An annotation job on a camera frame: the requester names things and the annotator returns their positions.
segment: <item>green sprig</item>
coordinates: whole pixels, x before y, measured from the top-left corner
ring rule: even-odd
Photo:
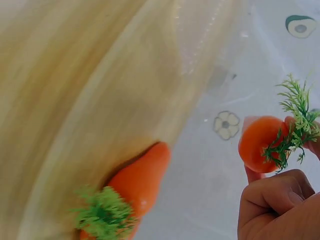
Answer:
[[[137,223],[132,217],[133,209],[112,187],[95,192],[86,186],[78,195],[84,205],[71,210],[77,213],[77,229],[85,230],[97,240],[124,239],[132,232]]]
[[[309,111],[309,93],[306,81],[301,87],[298,79],[294,79],[292,74],[282,84],[277,86],[286,88],[286,92],[278,95],[285,97],[279,104],[285,112],[293,114],[295,123],[290,126],[289,134],[282,136],[281,130],[273,143],[271,143],[263,153],[266,161],[274,161],[279,168],[279,172],[288,166],[288,157],[291,152],[300,149],[298,161],[301,163],[305,157],[303,146],[309,142],[316,142],[320,137],[319,126],[314,122],[320,116],[320,112]]]

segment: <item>finger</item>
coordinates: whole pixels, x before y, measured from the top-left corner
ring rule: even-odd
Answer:
[[[284,120],[287,128],[291,129],[295,127],[295,119],[292,116],[287,116]],[[313,154],[315,154],[318,159],[320,160],[320,137],[318,137],[317,141],[309,141],[307,142],[304,146],[304,148],[309,149]]]
[[[301,187],[293,176],[269,177],[255,181],[242,193],[238,226],[241,228],[258,216],[272,214],[271,209],[282,215],[302,203],[301,196]],[[263,222],[258,224],[267,224],[265,221],[271,221],[273,217],[263,218]]]
[[[302,196],[304,199],[308,199],[309,197],[315,194],[315,190],[311,186],[307,176],[303,171],[299,169],[293,169],[293,170],[279,173],[278,175],[273,176],[273,178],[283,177],[283,176],[291,176],[297,180],[297,182],[300,185]]]
[[[247,166],[244,166],[244,169],[245,169],[245,173],[246,173],[246,176],[248,178],[248,183],[249,184],[254,182],[254,181],[264,179],[266,177],[265,174],[252,171]]]
[[[266,236],[272,240],[319,240],[319,216],[320,194],[316,194],[270,224],[257,228],[255,233],[250,230],[242,231],[245,235],[240,236],[239,240],[266,239]]]

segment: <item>printed flower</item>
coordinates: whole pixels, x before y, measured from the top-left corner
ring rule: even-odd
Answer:
[[[223,140],[229,140],[239,132],[239,122],[234,113],[222,111],[214,119],[213,129]]]

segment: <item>wooden cutting board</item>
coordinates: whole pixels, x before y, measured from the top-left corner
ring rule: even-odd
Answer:
[[[74,190],[175,142],[236,9],[226,1],[189,75],[174,0],[0,1],[0,239],[73,239]]]

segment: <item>toy vegetable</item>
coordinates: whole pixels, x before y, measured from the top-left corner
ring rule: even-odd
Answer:
[[[85,188],[86,206],[75,209],[81,240],[132,239],[142,217],[156,203],[171,152],[159,142],[137,161],[120,170],[101,192]]]
[[[280,102],[285,112],[291,112],[295,124],[288,129],[285,122],[273,117],[262,116],[255,120],[243,132],[238,144],[239,155],[244,164],[257,173],[271,173],[288,166],[288,157],[292,151],[301,149],[298,161],[305,157],[304,144],[317,141],[320,130],[315,119],[320,112],[309,111],[309,92],[306,82],[300,87],[292,74],[288,75],[282,86],[287,92],[278,95],[285,97]]]

